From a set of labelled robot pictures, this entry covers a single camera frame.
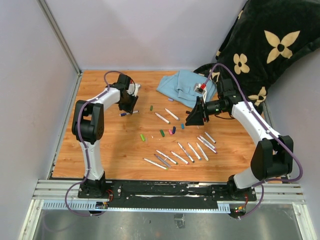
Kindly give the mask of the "navy green marker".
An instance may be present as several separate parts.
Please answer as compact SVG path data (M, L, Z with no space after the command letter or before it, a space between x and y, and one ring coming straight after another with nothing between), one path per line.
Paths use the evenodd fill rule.
M134 110L133 112L123 112L123 113L120 113L119 116L120 117L124 117L124 116L127 116L127 115L136 114L136 113L139 113L139 112L140 112L139 110Z

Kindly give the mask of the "black marker pen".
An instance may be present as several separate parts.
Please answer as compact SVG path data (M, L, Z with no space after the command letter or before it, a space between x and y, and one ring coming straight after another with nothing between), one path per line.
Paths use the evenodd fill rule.
M217 143L216 140L208 132L205 131L204 133L214 144Z

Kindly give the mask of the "pink marker pen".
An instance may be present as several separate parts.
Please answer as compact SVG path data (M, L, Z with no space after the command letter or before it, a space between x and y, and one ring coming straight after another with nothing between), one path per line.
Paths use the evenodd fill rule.
M206 142L211 148L216 149L216 147L211 144L208 140L206 140L202 135L199 136L204 142Z

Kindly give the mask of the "light blue cap marker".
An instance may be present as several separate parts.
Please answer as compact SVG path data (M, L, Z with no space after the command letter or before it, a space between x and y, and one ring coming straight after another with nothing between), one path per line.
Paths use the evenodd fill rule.
M193 148L193 146L188 142L188 147L191 149L191 151L193 152L193 154L196 156L196 158L201 161L202 158L200 157L200 155L196 152L196 150Z

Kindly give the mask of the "white olive green marker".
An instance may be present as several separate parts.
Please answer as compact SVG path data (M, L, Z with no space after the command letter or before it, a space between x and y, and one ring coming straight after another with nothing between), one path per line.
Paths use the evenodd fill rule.
M166 118L164 118L163 116L161 116L159 113L155 112L155 115L160 118L162 121L164 121L167 124L171 124L171 122L169 120L167 120Z

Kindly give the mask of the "magenta cap marker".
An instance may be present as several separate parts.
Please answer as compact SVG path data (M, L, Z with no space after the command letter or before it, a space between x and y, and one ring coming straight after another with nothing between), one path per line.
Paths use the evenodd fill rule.
M205 142L204 140L202 140L200 137L197 137L197 139L203 144L205 145L207 148L209 148L212 152L214 152L215 154L217 154L217 151L211 147L211 145L209 145L207 142Z

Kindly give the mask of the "light green pen cap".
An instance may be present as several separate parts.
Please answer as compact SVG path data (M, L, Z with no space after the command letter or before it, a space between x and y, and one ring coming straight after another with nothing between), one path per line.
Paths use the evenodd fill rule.
M145 142L145 141L146 141L146 139L145 139L145 137L144 137L144 135L143 135L143 134L140 134L140 138L141 138L141 140L142 140L143 142Z

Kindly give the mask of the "white slim marker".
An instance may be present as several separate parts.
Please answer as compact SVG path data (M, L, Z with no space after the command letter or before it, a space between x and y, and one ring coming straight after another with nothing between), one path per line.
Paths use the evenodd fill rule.
M206 155L206 153L204 152L204 150L202 149L202 147L198 143L196 143L196 145L197 145L198 149L200 150L201 154L203 155L204 159L208 162L209 158Z

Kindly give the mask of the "dark blue cap marker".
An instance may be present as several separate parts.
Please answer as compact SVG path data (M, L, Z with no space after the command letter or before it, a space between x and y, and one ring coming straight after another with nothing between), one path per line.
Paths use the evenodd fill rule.
M186 151L186 149L179 143L177 142L179 147L182 149L182 151L186 154L186 156L191 160L192 163L195 163L195 160L191 157L191 155Z

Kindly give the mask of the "red pink cap marker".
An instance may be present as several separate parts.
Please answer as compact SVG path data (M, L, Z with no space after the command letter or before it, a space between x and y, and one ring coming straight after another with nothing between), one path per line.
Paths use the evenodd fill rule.
M178 155L177 153L175 153L174 151L170 151L172 153L173 156L175 156L176 158L178 158L179 160L181 160L183 163L185 163L186 165L189 164L189 162L187 160L185 160L184 158L182 158L180 155Z

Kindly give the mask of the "green cap marker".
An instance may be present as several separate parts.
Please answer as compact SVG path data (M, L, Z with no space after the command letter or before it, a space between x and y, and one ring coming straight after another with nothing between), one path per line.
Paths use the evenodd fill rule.
M159 151L159 150L155 150L157 153L159 153L160 155L162 155L163 157L165 157L166 159L168 159L168 160L170 160L173 164L175 164L175 165L178 165L178 163L175 161L175 160L173 160L172 158L170 158L168 155L166 155L165 153L163 153L163 152L161 152L161 151Z

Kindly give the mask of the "lavender marker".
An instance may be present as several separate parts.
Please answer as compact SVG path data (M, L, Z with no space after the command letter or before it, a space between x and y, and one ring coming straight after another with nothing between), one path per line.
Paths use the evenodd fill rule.
M161 158L159 155L154 154L154 156L159 159L163 164L165 164L168 168L171 168L171 165L167 163L163 158Z

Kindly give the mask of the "light green marker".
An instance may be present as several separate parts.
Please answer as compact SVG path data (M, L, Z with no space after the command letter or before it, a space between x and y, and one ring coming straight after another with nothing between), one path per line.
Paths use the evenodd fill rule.
M149 160L149 159L147 159L147 158L142 158L142 159L143 159L144 161L146 161L146 162L148 162L148 163L150 163L150 164L154 165L154 166L157 166L157 167L159 167L159 168L163 169L163 170L168 170L168 168L167 168L167 167L162 166L162 165L160 165L160 164L158 164L158 163L156 163L156 162L154 162L154 161L152 161L152 160Z

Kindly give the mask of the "grey blue cap marker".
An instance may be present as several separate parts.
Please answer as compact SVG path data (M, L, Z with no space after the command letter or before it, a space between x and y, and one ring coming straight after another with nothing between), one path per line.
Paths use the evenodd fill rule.
M172 113L169 109L165 108L165 111L170 114L174 119L176 119L177 121L180 120L180 118L178 116L176 116L174 113Z

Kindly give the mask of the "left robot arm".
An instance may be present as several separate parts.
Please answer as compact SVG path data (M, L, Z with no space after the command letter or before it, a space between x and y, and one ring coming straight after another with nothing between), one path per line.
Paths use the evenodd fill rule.
M127 114L133 114L138 100L140 85L128 75L118 72L117 82L109 84L107 75L103 78L105 89L88 100L78 100L75 104L71 131L82 149L85 172L79 183L79 198L103 198L111 191L107 189L105 171L102 166L100 141L105 131L104 113L113 104Z

